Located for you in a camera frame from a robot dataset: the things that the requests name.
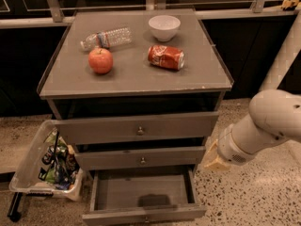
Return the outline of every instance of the gray tabletop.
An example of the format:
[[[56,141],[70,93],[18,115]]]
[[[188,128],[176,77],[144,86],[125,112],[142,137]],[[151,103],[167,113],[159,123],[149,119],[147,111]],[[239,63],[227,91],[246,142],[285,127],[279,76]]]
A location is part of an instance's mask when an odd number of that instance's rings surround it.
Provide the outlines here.
[[[171,41],[159,42],[148,28],[151,17],[169,14],[181,20]],[[134,42],[111,49],[114,65],[110,73],[96,74],[87,62],[80,41],[91,33],[130,26]],[[171,71],[151,66],[147,60],[154,44],[183,49],[184,67]],[[40,97],[43,99],[93,98],[212,90],[230,90],[231,82],[212,45],[191,9],[154,11],[80,12],[55,60]]]

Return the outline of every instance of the floor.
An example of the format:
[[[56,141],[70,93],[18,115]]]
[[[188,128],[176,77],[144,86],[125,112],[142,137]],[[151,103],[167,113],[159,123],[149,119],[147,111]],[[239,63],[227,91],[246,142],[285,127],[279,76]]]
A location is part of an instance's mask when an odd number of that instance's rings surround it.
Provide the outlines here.
[[[222,102],[207,147],[221,130],[247,113],[248,103],[248,99]],[[0,173],[17,169],[40,124],[49,118],[43,115],[0,119]],[[204,217],[151,225],[301,225],[301,147],[296,142],[262,151],[247,165],[232,166],[226,172],[212,172],[199,165],[195,183],[198,200],[207,207]],[[7,217],[13,193],[9,192],[8,183],[1,183],[0,225],[85,225],[81,216],[89,210],[89,181],[84,183],[82,195],[80,202],[23,196],[19,206],[22,217],[14,223]]]

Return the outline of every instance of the can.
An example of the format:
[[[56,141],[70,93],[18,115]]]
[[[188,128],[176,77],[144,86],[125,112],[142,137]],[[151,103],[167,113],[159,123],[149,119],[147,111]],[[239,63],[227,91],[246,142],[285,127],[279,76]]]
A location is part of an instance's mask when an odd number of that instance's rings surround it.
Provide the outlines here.
[[[176,47],[153,45],[149,48],[148,61],[152,65],[178,71],[184,65],[184,52]]]

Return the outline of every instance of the white bowl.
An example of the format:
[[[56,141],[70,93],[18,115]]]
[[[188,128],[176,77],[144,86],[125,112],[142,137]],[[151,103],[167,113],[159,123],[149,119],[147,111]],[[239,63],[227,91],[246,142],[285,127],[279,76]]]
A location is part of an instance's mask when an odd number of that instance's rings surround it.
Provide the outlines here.
[[[173,16],[159,15],[149,20],[150,31],[159,41],[169,41],[178,32],[181,21]]]

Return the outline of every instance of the drawer knob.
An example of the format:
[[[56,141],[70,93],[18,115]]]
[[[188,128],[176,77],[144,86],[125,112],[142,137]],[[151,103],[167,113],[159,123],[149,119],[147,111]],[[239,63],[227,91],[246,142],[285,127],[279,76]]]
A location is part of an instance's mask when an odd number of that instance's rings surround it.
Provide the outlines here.
[[[146,159],[144,157],[141,157],[140,164],[145,165],[146,163],[147,163]]]
[[[144,129],[142,128],[142,126],[139,126],[139,127],[138,127],[137,134],[138,134],[139,136],[143,136],[143,135],[144,135]]]

